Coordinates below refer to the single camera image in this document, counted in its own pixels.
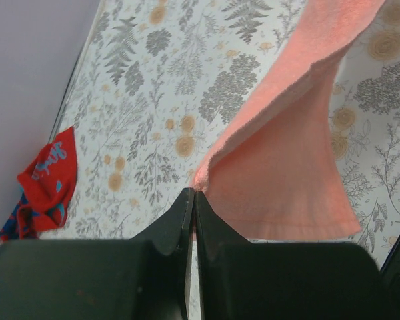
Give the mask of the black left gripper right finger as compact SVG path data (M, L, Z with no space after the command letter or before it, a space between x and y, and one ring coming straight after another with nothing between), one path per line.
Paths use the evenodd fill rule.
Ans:
M195 195L204 319L395 319L364 248L336 243L252 243Z

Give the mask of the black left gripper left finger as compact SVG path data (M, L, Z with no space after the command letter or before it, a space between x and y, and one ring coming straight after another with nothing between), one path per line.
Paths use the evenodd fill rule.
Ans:
M0 245L0 319L186 319L194 191L132 239Z

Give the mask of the pink panda towel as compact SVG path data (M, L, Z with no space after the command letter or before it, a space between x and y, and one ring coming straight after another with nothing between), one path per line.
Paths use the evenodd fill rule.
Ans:
M284 50L196 170L192 186L250 239L327 240L360 224L328 123L339 63L381 1L309 1Z

